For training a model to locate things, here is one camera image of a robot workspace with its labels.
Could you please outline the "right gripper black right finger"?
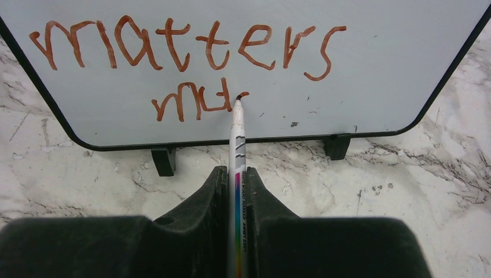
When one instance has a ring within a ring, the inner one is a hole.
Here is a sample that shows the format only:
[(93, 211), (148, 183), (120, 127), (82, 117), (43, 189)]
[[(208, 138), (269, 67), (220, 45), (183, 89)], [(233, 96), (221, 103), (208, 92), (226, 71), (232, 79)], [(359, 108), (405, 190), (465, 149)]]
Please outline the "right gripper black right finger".
[(430, 277), (417, 238), (385, 217), (302, 218), (247, 169), (251, 277)]

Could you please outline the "white marker pen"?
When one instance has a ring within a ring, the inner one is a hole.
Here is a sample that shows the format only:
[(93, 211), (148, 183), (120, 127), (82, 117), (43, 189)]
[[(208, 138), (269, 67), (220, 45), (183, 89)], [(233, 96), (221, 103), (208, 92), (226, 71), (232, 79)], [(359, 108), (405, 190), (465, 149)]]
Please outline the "white marker pen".
[(233, 107), (229, 139), (227, 277), (248, 277), (246, 137), (242, 94)]

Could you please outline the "black framed small whiteboard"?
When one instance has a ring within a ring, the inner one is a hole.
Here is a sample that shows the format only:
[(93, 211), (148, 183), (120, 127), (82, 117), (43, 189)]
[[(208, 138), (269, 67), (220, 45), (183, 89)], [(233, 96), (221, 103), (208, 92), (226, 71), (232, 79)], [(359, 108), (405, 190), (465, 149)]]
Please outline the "black framed small whiteboard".
[(1, 37), (95, 151), (393, 136), (428, 110), (489, 1), (2, 1)]

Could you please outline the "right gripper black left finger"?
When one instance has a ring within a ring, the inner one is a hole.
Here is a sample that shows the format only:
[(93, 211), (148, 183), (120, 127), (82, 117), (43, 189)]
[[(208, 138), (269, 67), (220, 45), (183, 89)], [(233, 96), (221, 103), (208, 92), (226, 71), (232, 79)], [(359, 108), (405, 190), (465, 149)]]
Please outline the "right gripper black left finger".
[(20, 218), (1, 229), (2, 277), (224, 277), (227, 169), (165, 215)]

